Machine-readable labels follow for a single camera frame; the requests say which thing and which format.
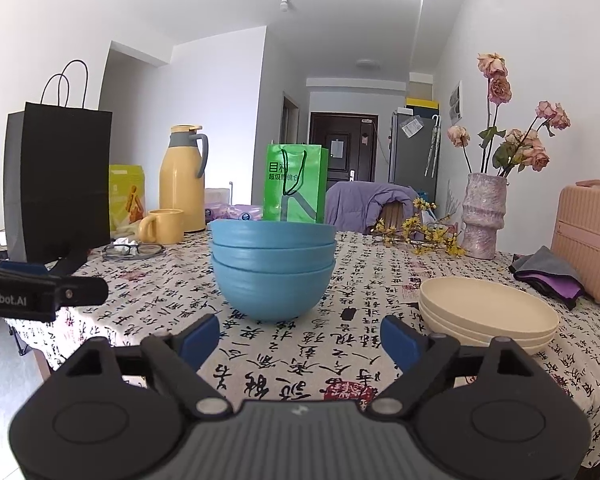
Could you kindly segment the blue bowl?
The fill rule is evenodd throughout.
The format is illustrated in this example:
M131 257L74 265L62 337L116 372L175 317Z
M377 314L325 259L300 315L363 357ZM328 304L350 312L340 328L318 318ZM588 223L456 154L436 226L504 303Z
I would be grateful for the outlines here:
M300 273L240 270L211 258L220 292L235 310L256 321L289 321L312 310L328 287L335 260L323 269Z
M262 273L314 272L335 261L337 244L296 248L239 248L211 244L214 260L231 268Z
M209 223L214 244L238 248L305 248L332 244L329 224L219 219Z

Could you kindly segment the calligraphy tablecloth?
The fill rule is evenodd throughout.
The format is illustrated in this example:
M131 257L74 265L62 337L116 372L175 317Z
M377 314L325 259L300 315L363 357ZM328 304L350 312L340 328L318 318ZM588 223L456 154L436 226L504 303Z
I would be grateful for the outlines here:
M82 273L107 281L106 304L60 310L51 323L18 321L15 331L58 367L87 338L138 344L162 330L177 333L211 313L219 320L221 340L200 372L230 402L367 402L399 374L381 350L380 321L395 315L422 330L417 299L423 281L457 275L514 284L509 254L492 260L416 255L351 232L336 241L336 266L322 300L292 321L266 324L232 309L215 283L209 237L197 233L143 260L109 260L93 252Z

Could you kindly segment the eyeglasses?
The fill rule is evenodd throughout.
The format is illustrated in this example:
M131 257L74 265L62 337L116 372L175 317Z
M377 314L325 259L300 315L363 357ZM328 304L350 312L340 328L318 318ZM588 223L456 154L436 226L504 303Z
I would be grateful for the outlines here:
M111 243L102 250L102 258L116 260L146 260L164 253L166 248L155 243Z

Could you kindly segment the yellow flower branch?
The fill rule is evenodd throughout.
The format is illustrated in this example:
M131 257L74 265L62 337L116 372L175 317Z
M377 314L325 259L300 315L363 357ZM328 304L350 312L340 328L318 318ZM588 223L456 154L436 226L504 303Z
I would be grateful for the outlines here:
M460 247L457 227L438 220L437 205L418 196L414 200L414 214L403 223L403 231L383 231L376 224L370 234L380 239L386 247L404 244L416 255L427 252L444 252L448 256L463 257L465 249Z

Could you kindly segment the yellow mug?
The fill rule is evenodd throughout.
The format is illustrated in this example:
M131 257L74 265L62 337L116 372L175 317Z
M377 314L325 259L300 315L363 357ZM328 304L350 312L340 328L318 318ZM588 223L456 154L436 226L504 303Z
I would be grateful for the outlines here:
M149 211L138 225L138 239L143 243L174 245L184 240L184 211L156 209Z

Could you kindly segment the black paper bag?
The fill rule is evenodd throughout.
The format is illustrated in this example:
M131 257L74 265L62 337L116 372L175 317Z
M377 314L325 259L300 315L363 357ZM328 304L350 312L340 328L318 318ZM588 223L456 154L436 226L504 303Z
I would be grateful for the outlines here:
M109 231L112 114L27 102L7 116L3 210L7 252L70 275Z

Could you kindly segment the purple plastic bag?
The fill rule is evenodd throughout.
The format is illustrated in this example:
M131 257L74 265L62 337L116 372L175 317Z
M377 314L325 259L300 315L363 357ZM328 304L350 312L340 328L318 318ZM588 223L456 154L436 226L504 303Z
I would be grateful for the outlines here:
M204 210L206 222L219 219L253 220L262 219L262 207L253 205L231 205L223 203L208 204Z

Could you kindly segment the wooden chair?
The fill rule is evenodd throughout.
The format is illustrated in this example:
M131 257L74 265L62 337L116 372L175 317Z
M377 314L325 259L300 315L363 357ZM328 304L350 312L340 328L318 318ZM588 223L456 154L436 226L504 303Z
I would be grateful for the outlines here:
M403 223L408 218L405 206L400 202L391 202L382 207L376 226L383 231L400 233L403 231Z

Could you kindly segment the purple jacket on chair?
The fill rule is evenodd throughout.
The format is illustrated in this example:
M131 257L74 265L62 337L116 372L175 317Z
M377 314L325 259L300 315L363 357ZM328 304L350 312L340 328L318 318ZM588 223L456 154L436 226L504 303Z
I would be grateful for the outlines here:
M324 222L337 231L366 234L376 224L382 208L403 206L403 217L414 214L418 194L409 186L366 181L341 181L326 192Z

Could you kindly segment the grey purple cloth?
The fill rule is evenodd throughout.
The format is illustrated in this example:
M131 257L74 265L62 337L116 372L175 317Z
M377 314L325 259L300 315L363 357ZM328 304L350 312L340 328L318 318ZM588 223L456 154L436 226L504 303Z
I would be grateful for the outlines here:
M546 246L531 255L514 255L509 271L515 280L561 302L569 311L577 307L578 299L585 294L577 271Z

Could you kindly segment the pink textured vase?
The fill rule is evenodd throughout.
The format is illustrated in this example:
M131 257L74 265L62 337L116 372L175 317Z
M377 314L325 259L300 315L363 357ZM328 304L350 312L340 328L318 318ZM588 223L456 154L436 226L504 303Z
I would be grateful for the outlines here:
M504 228L507 181L476 172L468 176L463 202L462 247L471 258L495 257L498 231Z

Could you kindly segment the yellow thermos jug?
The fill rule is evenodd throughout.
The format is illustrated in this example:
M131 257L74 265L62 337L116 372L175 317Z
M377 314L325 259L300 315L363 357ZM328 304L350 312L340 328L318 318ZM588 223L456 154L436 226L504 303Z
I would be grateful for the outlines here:
M181 209L185 232L206 229L204 172L209 156L208 136L197 125L171 127L169 145L159 174L159 205Z

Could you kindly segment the grey refrigerator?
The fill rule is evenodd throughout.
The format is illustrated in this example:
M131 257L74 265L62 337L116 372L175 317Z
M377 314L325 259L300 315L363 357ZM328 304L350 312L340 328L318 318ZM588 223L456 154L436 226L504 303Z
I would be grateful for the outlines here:
M388 182L412 188L428 202L437 192L438 111L402 107L391 119Z

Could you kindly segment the green paper bag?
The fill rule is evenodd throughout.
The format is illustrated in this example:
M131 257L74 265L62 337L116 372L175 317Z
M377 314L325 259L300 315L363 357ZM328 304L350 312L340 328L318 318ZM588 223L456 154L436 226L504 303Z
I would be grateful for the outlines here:
M262 219L323 223L328 160L328 149L320 144L269 145Z

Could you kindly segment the pink suitcase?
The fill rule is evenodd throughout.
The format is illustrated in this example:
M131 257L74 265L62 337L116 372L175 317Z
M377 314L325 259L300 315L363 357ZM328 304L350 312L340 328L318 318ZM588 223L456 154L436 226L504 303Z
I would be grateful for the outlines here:
M584 290L600 304L600 180L562 189L550 250L573 267Z

